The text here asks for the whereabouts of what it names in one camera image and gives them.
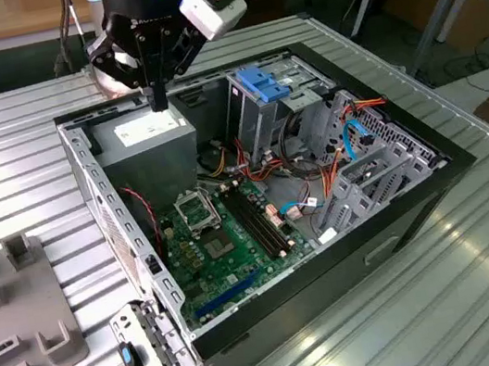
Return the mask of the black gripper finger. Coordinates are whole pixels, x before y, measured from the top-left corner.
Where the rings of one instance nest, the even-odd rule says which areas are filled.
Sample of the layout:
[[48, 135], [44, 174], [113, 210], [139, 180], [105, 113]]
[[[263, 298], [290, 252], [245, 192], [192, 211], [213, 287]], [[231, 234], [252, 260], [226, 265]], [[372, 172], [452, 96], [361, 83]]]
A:
[[94, 68], [130, 89], [139, 89], [154, 112], [163, 110], [158, 80], [148, 55], [142, 54], [143, 34], [127, 17], [105, 20], [105, 28], [86, 48]]
[[192, 24], [177, 29], [164, 28], [160, 35], [160, 49], [157, 60], [157, 91], [160, 108], [168, 108], [167, 87], [175, 75], [184, 74], [194, 58], [207, 42], [207, 38]]

